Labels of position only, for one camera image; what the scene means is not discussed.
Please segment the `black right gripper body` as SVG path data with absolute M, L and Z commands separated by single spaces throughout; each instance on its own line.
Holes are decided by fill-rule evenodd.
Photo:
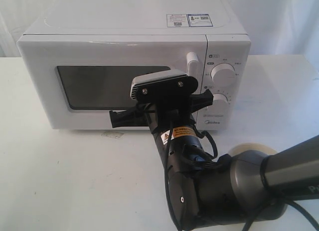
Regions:
M 199 137 L 192 116 L 191 97 L 160 99 L 142 105 L 163 166 L 199 161 Z

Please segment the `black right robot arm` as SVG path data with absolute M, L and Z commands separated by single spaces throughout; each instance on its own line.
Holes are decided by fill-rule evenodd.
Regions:
M 145 95 L 122 112 L 110 112 L 114 128 L 147 125 L 164 168 L 171 219 L 179 231 L 278 219 L 291 206 L 314 229 L 315 218 L 300 200 L 319 197 L 319 139 L 313 137 L 274 155 L 249 149 L 218 155 L 213 137 L 199 132 L 192 112 L 213 104 L 214 95 L 160 98 Z

